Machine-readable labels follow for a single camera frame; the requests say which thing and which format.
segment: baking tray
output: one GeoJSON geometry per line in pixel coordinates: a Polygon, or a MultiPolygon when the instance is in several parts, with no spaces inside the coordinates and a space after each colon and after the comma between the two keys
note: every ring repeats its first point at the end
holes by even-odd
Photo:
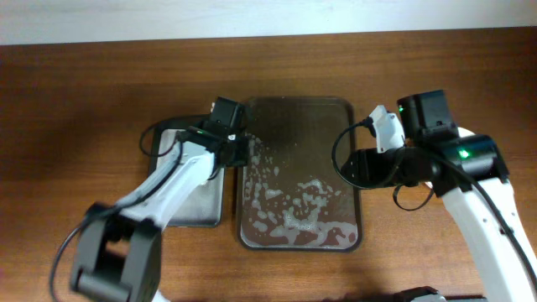
{"type": "MultiPolygon", "coordinates": [[[[337,97],[258,97],[247,102],[250,160],[238,170],[237,235],[249,249],[349,252],[362,241],[359,190],[339,178],[331,147],[353,123],[337,97]]],[[[337,160],[355,149],[340,142],[337,160]]]]}
{"type": "MultiPolygon", "coordinates": [[[[208,115],[177,117],[166,120],[154,130],[152,154],[161,154],[174,142],[175,133],[196,125],[199,121],[207,119],[208,115]]],[[[187,147],[183,154],[195,156],[193,150],[187,147]]],[[[169,160],[169,155],[159,158],[151,158],[149,173],[153,173],[164,161],[169,160]]],[[[222,198],[224,188],[224,171],[218,173],[214,180],[207,181],[198,186],[190,193],[185,203],[169,221],[169,227],[216,227],[222,218],[222,198]]]]}

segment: wood grain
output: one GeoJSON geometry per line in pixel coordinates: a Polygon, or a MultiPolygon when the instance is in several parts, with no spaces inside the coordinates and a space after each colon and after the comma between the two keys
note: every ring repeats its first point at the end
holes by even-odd
{"type": "MultiPolygon", "coordinates": [[[[140,132],[205,113],[215,96],[342,96],[357,118],[377,104],[446,90],[454,118],[503,151],[529,240],[537,244],[537,29],[337,34],[0,47],[0,291],[46,301],[55,249],[94,201],[113,203],[146,177],[140,132]]],[[[374,145],[359,134],[359,147],[374,145]]],[[[440,200],[407,213],[390,190],[362,194],[354,253],[244,249],[235,237],[234,174],[214,229],[164,234],[161,289],[183,300],[365,297],[430,285],[481,294],[467,246],[440,200]]],[[[401,202],[421,202],[406,190],[401,202]]],[[[60,265],[58,292],[74,248],[60,265]]]]}

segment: metal tray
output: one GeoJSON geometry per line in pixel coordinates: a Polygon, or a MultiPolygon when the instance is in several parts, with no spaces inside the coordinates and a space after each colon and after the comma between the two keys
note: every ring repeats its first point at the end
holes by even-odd
{"type": "MultiPolygon", "coordinates": [[[[351,251],[362,240],[359,191],[334,172],[331,147],[353,122],[336,97],[247,102],[250,160],[238,170],[237,235],[250,249],[351,251]]],[[[355,148],[343,139],[337,159],[355,148]]]]}
{"type": "MultiPolygon", "coordinates": [[[[175,132],[186,129],[195,125],[197,122],[208,118],[208,116],[178,117],[177,119],[167,120],[158,125],[154,130],[153,144],[151,152],[153,154],[163,153],[169,148],[175,138],[175,132]]],[[[193,156],[192,150],[185,148],[184,154],[193,156]]],[[[155,169],[168,156],[160,158],[151,158],[149,162],[149,173],[155,169]]],[[[222,193],[224,189],[224,171],[218,173],[218,176],[204,185],[197,187],[188,196],[185,203],[174,214],[169,221],[171,227],[216,227],[222,218],[222,193]]]]}

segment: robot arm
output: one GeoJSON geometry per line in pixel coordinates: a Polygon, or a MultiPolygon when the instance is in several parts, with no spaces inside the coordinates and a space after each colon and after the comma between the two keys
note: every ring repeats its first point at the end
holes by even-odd
{"type": "MultiPolygon", "coordinates": [[[[221,167],[243,166],[248,139],[242,135],[245,108],[218,98],[209,120],[178,133],[171,160],[155,170],[115,207],[117,214],[90,223],[81,233],[70,287],[88,298],[114,302],[168,301],[158,291],[161,233],[188,195],[221,167]],[[193,154],[183,154],[183,149],[193,154]],[[142,196],[148,196],[143,202],[142,196]],[[128,252],[108,249],[128,242],[128,252]]],[[[109,210],[94,205],[87,216],[109,210]]]]}
{"type": "Polygon", "coordinates": [[[379,183],[393,169],[394,176],[382,187],[432,181],[436,195],[442,198],[467,242],[488,300],[537,301],[537,260],[516,210],[507,167],[492,139],[482,135],[460,138],[443,91],[409,96],[398,104],[404,133],[414,147],[405,147],[396,139],[400,137],[399,120],[379,106],[363,122],[376,135],[377,148],[351,154],[340,175],[356,186],[379,183]],[[453,173],[453,169],[475,179],[492,204],[475,184],[453,173]],[[493,208],[507,223],[507,231],[493,208]],[[514,235],[514,241],[507,232],[514,235]]]}

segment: green led light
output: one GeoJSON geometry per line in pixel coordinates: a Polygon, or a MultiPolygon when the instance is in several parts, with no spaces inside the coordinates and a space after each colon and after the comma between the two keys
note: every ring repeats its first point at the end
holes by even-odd
{"type": "Polygon", "coordinates": [[[459,150],[459,156],[461,156],[461,159],[467,159],[470,154],[468,153],[468,151],[466,150],[459,150]]]}

